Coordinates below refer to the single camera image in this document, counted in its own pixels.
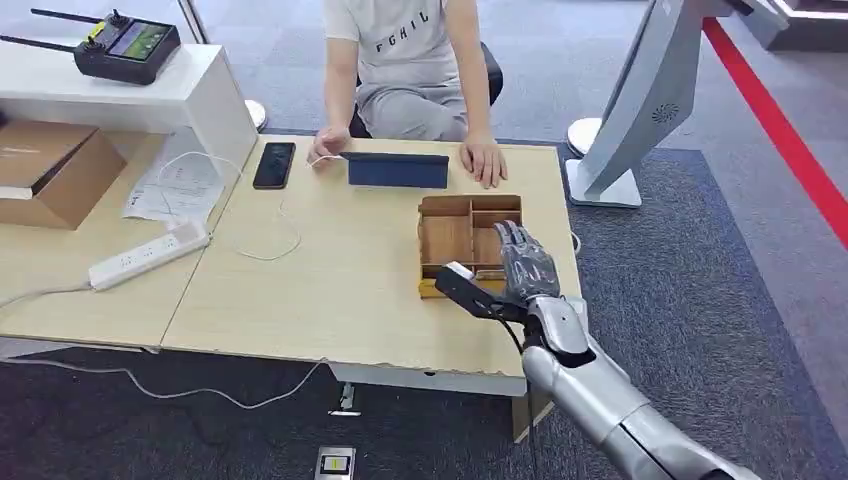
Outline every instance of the white cable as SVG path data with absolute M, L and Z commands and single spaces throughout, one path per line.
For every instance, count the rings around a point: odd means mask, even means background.
M 159 174 L 156 176 L 156 186 L 158 187 L 159 194 L 162 196 L 162 200 L 165 202 L 165 207 L 168 209 L 168 212 L 167 212 L 167 213 L 168 213 L 168 215 L 170 215 L 170 216 L 171 216 L 172 218 L 174 218 L 174 219 L 177 219 L 177 216 L 174 214 L 174 211 L 173 211 L 173 209 L 171 208 L 171 203 L 168 201 L 168 198 L 167 198 L 167 196 L 165 195 L 165 189 L 164 189 L 164 188 L 162 188 L 162 173 L 163 173 L 163 172 L 164 172 L 164 171 L 165 171 L 168 167 L 170 167 L 170 166 L 171 166 L 171 165 L 173 165 L 174 163 L 176 163 L 176 162 L 178 162 L 178 161 L 182 160 L 183 158 L 185 158 L 185 157 L 187 157 L 187 156 L 189 156 L 189 155 L 200 155 L 200 156 L 202 156 L 202 157 L 206 157 L 206 158 L 208 158 L 208 159 L 210 159 L 210 160 L 218 160 L 218 161 L 220 161 L 220 162 L 223 162 L 223 163 L 225 163 L 225 164 L 229 165 L 229 166 L 230 166 L 230 167 L 232 167 L 232 168 L 233 168 L 233 170 L 234 170 L 234 171 L 238 174 L 238 180 L 241 180 L 241 178 L 244 176 L 244 174 L 243 174 L 243 172 L 242 172 L 242 169 L 241 169 L 238 165 L 236 165 L 234 162 L 232 162 L 232 161 L 230 161 L 230 160 L 227 160 L 226 158 L 218 157 L 218 156 L 215 156 L 215 155 L 209 155 L 208 153 L 203 153 L 203 152 L 185 152 L 185 153 L 183 153 L 183 154 L 181 154 L 181 155 L 178 155 L 178 156 L 176 156 L 176 157 L 172 158 L 171 160 L 168 160 L 168 161 L 165 163 L 165 165 L 162 165 L 162 168 L 160 168 L 160 169 L 159 169 Z M 318 159 L 318 160 L 316 160 L 315 162 L 312 162 L 312 163 L 310 164 L 310 166 L 313 166 L 315 163 L 317 163 L 318 161 L 322 160 L 323 158 L 325 158 L 325 157 L 319 158 L 319 159 Z M 276 255 L 270 255 L 270 256 L 267 256 L 267 255 L 258 255 L 258 254 L 256 254 L 256 253 L 248 252 L 248 251 L 246 251 L 246 250 L 242 250 L 242 249 L 240 249 L 240 248 L 238 248 L 238 247 L 236 247 L 236 246 L 234 246 L 234 245 L 230 245 L 230 248 L 232 248 L 232 249 L 233 249 L 236 253 L 238 253 L 239 255 L 242 255 L 242 256 L 245 256 L 245 257 L 248 257 L 248 258 L 252 258 L 252 259 L 254 259 L 254 260 L 261 260 L 261 261 L 264 261 L 264 262 L 270 262 L 270 261 L 278 260 L 278 259 L 283 258 L 283 257 L 285 257 L 286 255 L 290 254 L 291 252 L 295 251 L 295 250 L 297 249 L 297 247 L 299 247 L 299 246 L 300 246 L 300 243 L 301 243 L 301 241 L 303 240 L 303 238 L 302 238 L 302 237 L 301 237 L 301 235 L 300 235 L 300 231 L 298 231 L 298 229 L 294 226 L 294 223 L 293 223 L 291 220 L 289 220 L 289 218 L 288 218 L 288 217 L 286 216 L 286 214 L 283 212 L 283 200 L 281 200 L 281 201 L 280 201 L 280 206 L 277 208 L 277 213 L 278 213 L 278 214 L 280 215 L 280 217 L 281 217 L 281 218 L 282 218 L 282 219 L 283 219 L 283 220 L 284 220 L 284 221 L 288 224 L 289 228 L 290 228 L 290 229 L 294 232 L 294 234 L 295 234 L 295 237 L 296 237 L 296 238 L 295 238 L 295 241 L 294 241 L 294 243 L 292 244 L 292 246 L 291 246 L 291 247 L 289 247 L 288 249 L 284 250 L 282 253 L 279 253 L 279 254 L 276 254 Z
M 323 157 L 316 158 L 315 161 L 313 161 L 313 162 L 307 162 L 307 163 L 309 163 L 310 167 L 315 167 L 316 163 L 320 162 L 321 160 L 324 160 L 325 158 L 330 158 L 330 159 L 333 159 L 333 160 L 347 160 L 346 158 L 344 158 L 341 155 L 324 155 Z
M 303 380 L 301 380 L 300 383 L 298 383 L 293 389 L 289 390 L 288 392 L 286 392 L 282 395 L 277 395 L 276 397 L 271 397 L 267 400 L 264 400 L 264 401 L 259 402 L 259 403 L 255 403 L 253 405 L 245 405 L 245 404 L 239 402 L 238 400 L 236 400 L 235 398 L 227 395 L 226 393 L 224 393 L 220 390 L 215 390 L 213 388 L 198 388 L 198 389 L 195 389 L 195 390 L 190 390 L 188 392 L 170 393 L 170 394 L 153 393 L 150 390 L 144 388 L 144 386 L 142 386 L 141 382 L 138 381 L 138 379 L 135 377 L 135 375 L 130 370 L 128 370 L 126 368 L 85 368 L 85 367 L 77 367 L 75 365 L 69 365 L 67 363 L 62 363 L 62 362 L 54 362 L 52 360 L 24 360 L 24 359 L 16 359 L 16 358 L 0 358 L 0 363 L 8 363 L 8 364 L 13 364 L 13 365 L 44 365 L 44 366 L 48 366 L 48 367 L 58 367 L 58 368 L 64 368 L 66 370 L 73 370 L 75 372 L 85 372 L 85 373 L 125 373 L 125 374 L 127 374 L 128 377 L 130 377 L 130 380 L 132 380 L 132 382 L 135 384 L 135 386 L 138 387 L 138 389 L 141 391 L 141 393 L 147 395 L 148 397 L 156 398 L 156 399 L 159 399 L 159 400 L 170 400 L 172 398 L 187 397 L 189 395 L 195 395 L 195 394 L 198 394 L 198 393 L 214 393 L 216 395 L 224 397 L 225 399 L 229 400 L 231 403 L 233 403 L 235 406 L 237 406 L 239 408 L 242 408 L 244 410 L 254 410 L 254 409 L 257 409 L 257 408 L 264 407 L 265 405 L 268 405 L 269 403 L 276 402 L 277 400 L 282 400 L 284 398 L 290 397 L 290 396 L 294 395 L 295 393 L 297 393 L 297 391 L 300 390 L 300 388 L 306 383 L 306 381 L 309 380 L 309 377 L 312 376 L 312 374 L 315 372 L 315 370 L 318 368 L 318 366 L 321 365 L 322 363 L 327 363 L 327 359 L 322 358 L 318 363 L 313 365 L 312 368 L 309 370 L 309 372 L 306 373 L 306 376 L 303 377 Z
M 44 295 L 50 295 L 53 293 L 70 293 L 70 292 L 82 292 L 85 290 L 91 290 L 91 284 L 86 280 L 83 283 L 79 283 L 77 285 L 70 285 L 67 287 L 53 287 L 53 288 L 41 288 L 38 290 L 30 290 L 29 292 L 24 292 L 18 295 L 14 295 L 5 300 L 0 300 L 0 309 L 4 307 L 8 307 L 9 305 L 23 300 L 25 298 L 31 297 L 41 297 Z

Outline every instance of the robot finger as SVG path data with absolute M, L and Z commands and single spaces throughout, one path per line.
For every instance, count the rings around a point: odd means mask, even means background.
M 498 231 L 498 236 L 501 237 L 501 245 L 511 245 L 515 243 L 515 240 L 512 238 L 512 234 L 503 223 L 495 223 L 495 230 Z
M 506 221 L 506 226 L 509 228 L 512 236 L 515 238 L 516 245 L 523 245 L 527 243 L 527 239 L 524 238 L 524 229 L 516 225 L 512 220 Z
M 527 229 L 525 229 L 524 227 L 518 227 L 518 231 L 520 231 L 521 234 L 524 235 L 524 240 L 527 241 L 527 243 L 542 248 L 542 244 L 540 244 L 538 240 L 533 238 L 533 235 L 530 235 L 530 232 L 528 232 Z

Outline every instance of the red stripe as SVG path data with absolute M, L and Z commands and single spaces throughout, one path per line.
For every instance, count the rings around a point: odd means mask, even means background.
M 848 248 L 848 202 L 780 111 L 777 102 L 751 70 L 718 20 L 704 19 L 704 33 L 795 178 L 842 241 L 842 245 Z

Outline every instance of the round white base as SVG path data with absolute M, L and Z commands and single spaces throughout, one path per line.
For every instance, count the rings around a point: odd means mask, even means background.
M 262 130 L 268 123 L 268 114 L 265 112 L 265 107 L 256 100 L 245 100 L 247 111 L 250 112 L 250 118 L 253 120 L 253 126 L 256 130 Z
M 586 155 L 601 130 L 600 118 L 581 118 L 568 127 L 568 146 L 579 156 Z

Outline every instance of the smartphone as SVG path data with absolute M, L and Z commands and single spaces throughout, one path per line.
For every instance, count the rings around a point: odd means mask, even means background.
M 281 190 L 286 188 L 291 162 L 294 158 L 293 143 L 268 143 L 259 159 L 253 188 L 257 190 Z

